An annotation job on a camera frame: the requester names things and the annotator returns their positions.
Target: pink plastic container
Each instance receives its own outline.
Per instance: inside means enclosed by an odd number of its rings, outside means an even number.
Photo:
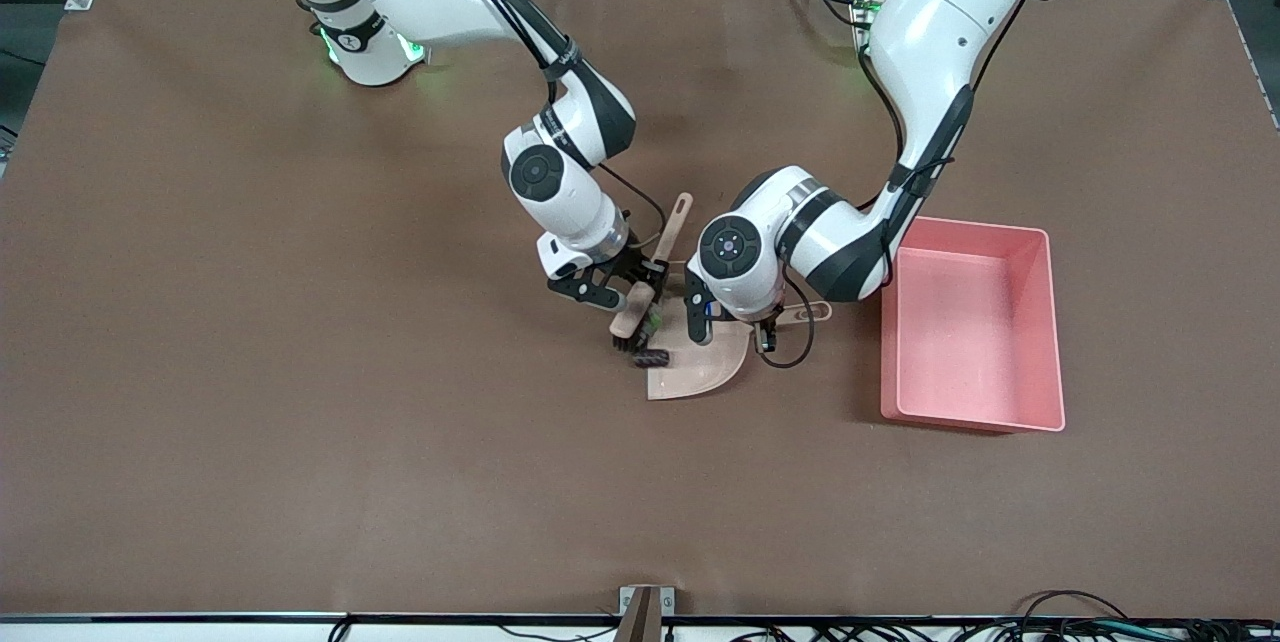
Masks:
[[[1066,427],[1042,229],[919,217],[883,295],[884,417],[992,432]]]

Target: brown tabletop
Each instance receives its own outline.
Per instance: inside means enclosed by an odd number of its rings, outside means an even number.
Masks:
[[[691,226],[888,119],[813,0],[539,0]],[[68,17],[0,185],[6,611],[1280,614],[1280,141],[1225,1],[1030,3],[927,212],[1047,229],[1068,428],[884,425],[879,306],[644,402],[499,174],[518,45],[387,90],[292,0]],[[636,226],[654,219],[636,208]],[[678,253],[690,251],[686,237]],[[796,350],[803,331],[787,331]]]

